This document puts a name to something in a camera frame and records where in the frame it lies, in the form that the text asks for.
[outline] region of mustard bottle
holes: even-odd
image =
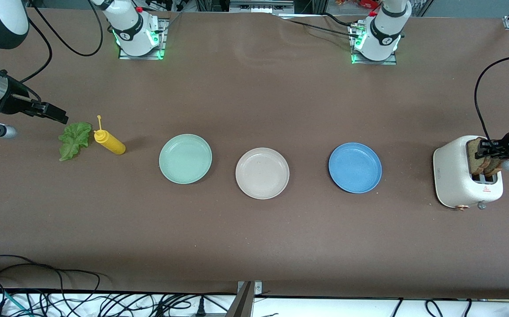
[[[125,144],[109,134],[109,132],[101,130],[101,116],[97,116],[97,120],[100,124],[100,129],[93,132],[93,138],[96,139],[96,142],[117,155],[125,153]]]

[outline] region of table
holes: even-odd
[[[74,48],[97,45],[92,12],[44,13]],[[411,18],[397,66],[353,65],[345,38],[268,14],[184,13],[162,61],[117,60],[110,34],[82,58],[43,31],[53,61],[28,85],[70,123],[97,126],[100,114],[127,152],[92,143],[59,162],[63,125],[1,117],[20,135],[0,139],[0,253],[106,273],[103,289],[236,291],[256,279],[269,295],[509,298],[509,173],[500,200],[462,212],[438,203],[431,167],[436,148],[482,133],[473,88],[509,56],[500,20]],[[0,51],[0,68],[23,78],[46,54],[30,32]],[[479,102],[492,137],[508,132],[509,62],[486,75]],[[214,157],[192,185],[158,168],[164,143],[182,133],[205,138]],[[372,192],[343,192],[327,174],[345,142],[378,153]],[[288,187],[274,199],[251,199],[234,181],[255,147],[288,160]],[[57,287],[40,271],[10,277]]]

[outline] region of plate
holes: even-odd
[[[162,147],[158,164],[168,180],[191,184],[205,176],[212,166],[212,149],[197,135],[180,134]]]
[[[288,162],[270,148],[246,152],[238,161],[234,174],[242,192],[256,199],[280,195],[289,181]]]
[[[329,173],[345,191],[365,193],[382,178],[382,164],[371,148],[360,143],[345,143],[331,154]]]

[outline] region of green lettuce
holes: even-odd
[[[87,122],[77,122],[69,124],[64,128],[64,133],[59,136],[63,142],[60,147],[59,161],[71,160],[78,154],[80,147],[88,147],[89,132],[92,131],[92,125]]]

